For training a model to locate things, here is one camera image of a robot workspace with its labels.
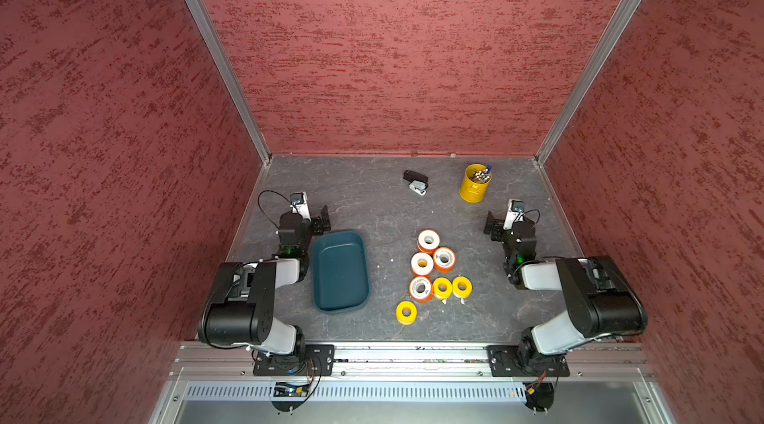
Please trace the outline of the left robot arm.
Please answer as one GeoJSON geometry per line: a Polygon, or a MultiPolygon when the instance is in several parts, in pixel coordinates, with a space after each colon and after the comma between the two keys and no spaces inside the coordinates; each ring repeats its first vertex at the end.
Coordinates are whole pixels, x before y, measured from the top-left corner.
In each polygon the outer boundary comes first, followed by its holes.
{"type": "Polygon", "coordinates": [[[197,327],[198,340],[220,350],[250,346],[263,354],[303,358],[300,328],[275,317],[276,292],[306,278],[310,241],[330,230],[327,207],[308,218],[287,212],[277,227],[279,250],[272,258],[221,264],[197,327]]]}

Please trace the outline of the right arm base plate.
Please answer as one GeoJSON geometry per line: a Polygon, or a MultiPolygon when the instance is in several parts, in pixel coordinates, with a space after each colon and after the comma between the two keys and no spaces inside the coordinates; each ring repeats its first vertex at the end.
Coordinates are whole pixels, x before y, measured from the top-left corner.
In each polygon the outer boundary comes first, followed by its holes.
{"type": "Polygon", "coordinates": [[[565,354],[547,356],[530,344],[519,346],[487,346],[487,362],[493,377],[521,377],[535,379],[543,374],[551,377],[569,377],[565,354]]]}

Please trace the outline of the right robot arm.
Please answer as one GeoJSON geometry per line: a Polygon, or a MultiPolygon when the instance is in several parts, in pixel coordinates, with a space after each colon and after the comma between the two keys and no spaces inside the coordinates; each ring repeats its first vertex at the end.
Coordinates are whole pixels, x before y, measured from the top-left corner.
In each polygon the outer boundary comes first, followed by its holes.
{"type": "Polygon", "coordinates": [[[646,330],[645,307],[608,256],[536,259],[536,222],[522,212],[513,219],[487,215],[483,233],[503,245],[507,281],[521,291],[560,292],[565,311],[521,334],[511,361],[530,374],[559,364],[573,348],[646,330]]]}

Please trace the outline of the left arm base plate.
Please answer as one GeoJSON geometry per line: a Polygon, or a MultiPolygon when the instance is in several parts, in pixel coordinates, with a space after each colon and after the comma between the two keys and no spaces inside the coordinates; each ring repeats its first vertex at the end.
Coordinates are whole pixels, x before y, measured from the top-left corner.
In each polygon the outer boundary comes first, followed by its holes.
{"type": "Polygon", "coordinates": [[[299,344],[292,354],[254,354],[254,376],[326,377],[332,375],[333,344],[299,344]]]}

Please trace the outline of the teal storage box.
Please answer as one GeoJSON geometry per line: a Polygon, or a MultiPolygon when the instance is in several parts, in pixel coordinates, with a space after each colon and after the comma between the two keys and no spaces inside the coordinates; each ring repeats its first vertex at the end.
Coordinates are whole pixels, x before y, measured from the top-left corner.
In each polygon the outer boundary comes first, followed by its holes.
{"type": "Polygon", "coordinates": [[[314,306],[326,314],[363,308],[371,293],[365,244],[352,230],[320,237],[310,249],[314,306]]]}

